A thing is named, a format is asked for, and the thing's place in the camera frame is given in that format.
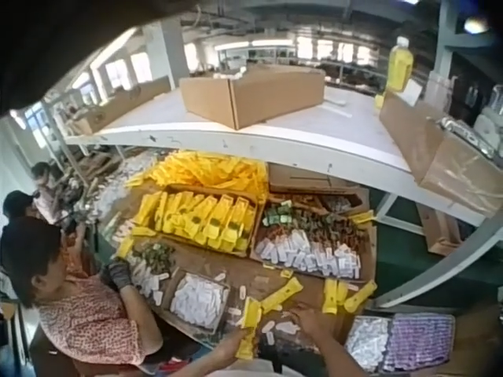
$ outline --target hand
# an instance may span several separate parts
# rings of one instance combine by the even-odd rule
[[[315,343],[324,338],[332,337],[332,326],[329,323],[330,316],[326,316],[319,310],[315,310],[304,304],[290,309],[289,314],[293,321],[300,326],[302,331]]]
[[[236,353],[239,349],[241,340],[251,333],[250,328],[243,328],[228,334],[220,343],[210,352],[210,357],[215,364],[215,370],[225,369],[236,361]]]
[[[110,279],[112,279],[112,282],[117,286],[117,289],[121,290],[128,285],[133,285],[133,283],[131,283],[129,263],[125,259],[112,259],[107,265],[107,270]]]

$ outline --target yellow tag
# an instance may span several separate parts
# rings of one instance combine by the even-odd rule
[[[293,275],[293,271],[291,271],[290,269],[284,269],[283,271],[281,271],[281,274],[280,276],[281,277],[286,277],[287,279],[290,279]]]

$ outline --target glove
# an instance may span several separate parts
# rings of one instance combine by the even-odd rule
[[[129,263],[122,258],[114,258],[107,265],[108,274],[110,279],[120,291],[122,288],[133,285],[131,282],[131,272]]]
[[[112,277],[110,276],[110,271],[108,271],[108,265],[103,265],[100,268],[100,272],[98,273],[98,276],[100,277],[100,281],[104,285],[113,289],[115,292],[119,291],[119,288],[117,288],[115,283],[112,281]]]

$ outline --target ceiling light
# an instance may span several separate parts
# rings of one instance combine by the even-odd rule
[[[110,59],[110,57],[122,49],[124,45],[129,41],[129,38],[133,36],[133,34],[136,32],[137,28],[132,27],[129,30],[126,30],[124,33],[122,33],[116,40],[114,40],[112,43],[110,43],[108,46],[106,46],[94,59],[90,67],[91,69],[98,69],[105,61]]]
[[[224,43],[223,45],[215,46],[215,51],[223,51],[224,49],[242,49],[244,47],[249,47],[250,42],[232,42]]]
[[[489,24],[485,17],[471,16],[464,22],[464,29],[470,34],[480,34],[489,30]]]
[[[260,39],[252,41],[251,45],[254,47],[260,46],[291,46],[293,41],[291,39]]]
[[[89,81],[89,73],[82,72],[79,77],[72,83],[72,89],[78,89],[80,86],[84,85]]]

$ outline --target floral shirt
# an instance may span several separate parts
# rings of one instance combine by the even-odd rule
[[[127,318],[120,296],[98,276],[68,279],[78,284],[79,294],[38,307],[47,338],[85,363],[141,364],[145,352],[138,325]]]

